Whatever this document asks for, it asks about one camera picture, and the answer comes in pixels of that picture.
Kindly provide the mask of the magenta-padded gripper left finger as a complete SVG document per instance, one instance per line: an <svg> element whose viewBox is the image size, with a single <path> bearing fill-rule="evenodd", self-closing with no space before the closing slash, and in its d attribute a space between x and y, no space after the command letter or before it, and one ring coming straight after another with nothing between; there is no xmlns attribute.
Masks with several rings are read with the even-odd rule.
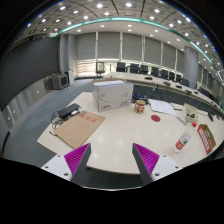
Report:
<svg viewBox="0 0 224 224"><path fill-rule="evenodd" d="M42 166L42 169L72 183L81 185L90 155L91 144L87 143L66 155L55 155Z"/></svg>

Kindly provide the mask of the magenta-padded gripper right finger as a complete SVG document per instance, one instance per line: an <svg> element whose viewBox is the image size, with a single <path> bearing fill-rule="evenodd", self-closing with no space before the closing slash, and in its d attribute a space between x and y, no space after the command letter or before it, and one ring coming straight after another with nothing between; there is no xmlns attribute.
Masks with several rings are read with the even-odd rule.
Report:
<svg viewBox="0 0 224 224"><path fill-rule="evenodd" d="M168 155L158 155L137 143L133 144L132 154L135 158L144 185L182 169L182 167Z"/></svg>

